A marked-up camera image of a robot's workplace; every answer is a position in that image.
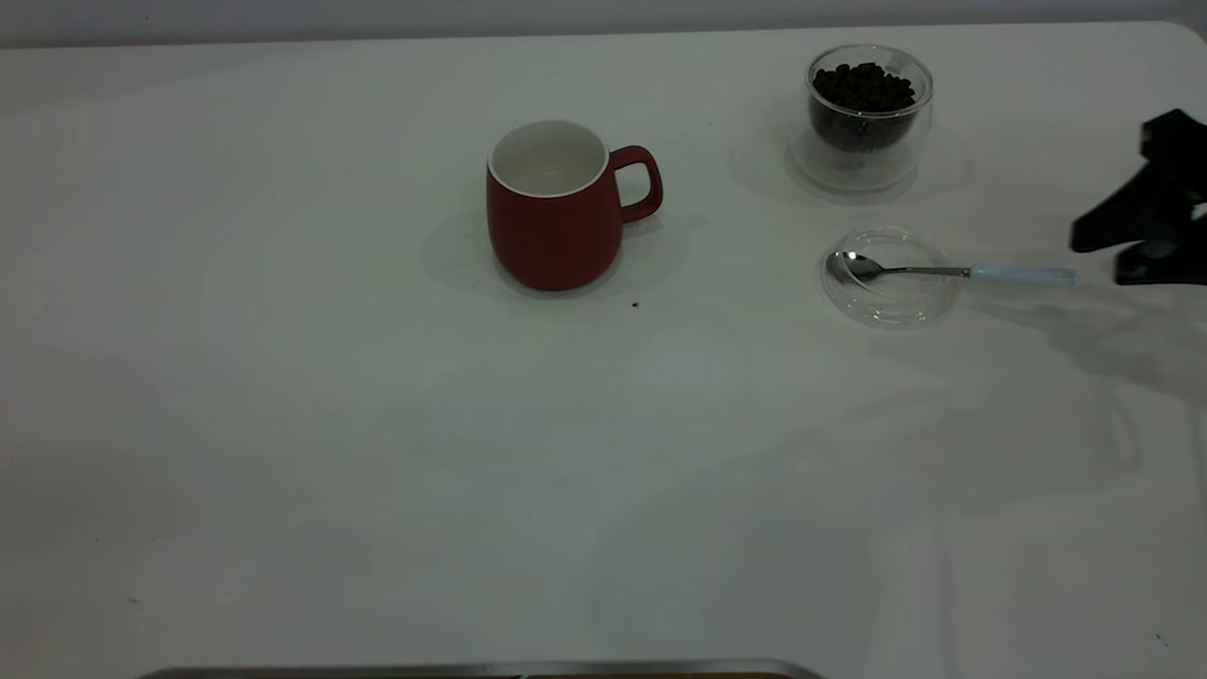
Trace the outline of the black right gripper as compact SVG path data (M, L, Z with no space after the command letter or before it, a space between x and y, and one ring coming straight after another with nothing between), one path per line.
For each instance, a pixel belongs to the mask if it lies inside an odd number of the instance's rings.
M1206 124L1182 109L1141 125L1149 166L1077 218L1069 248L1090 253L1120 244L1114 283L1206 285L1206 232L1189 226L1206 199Z

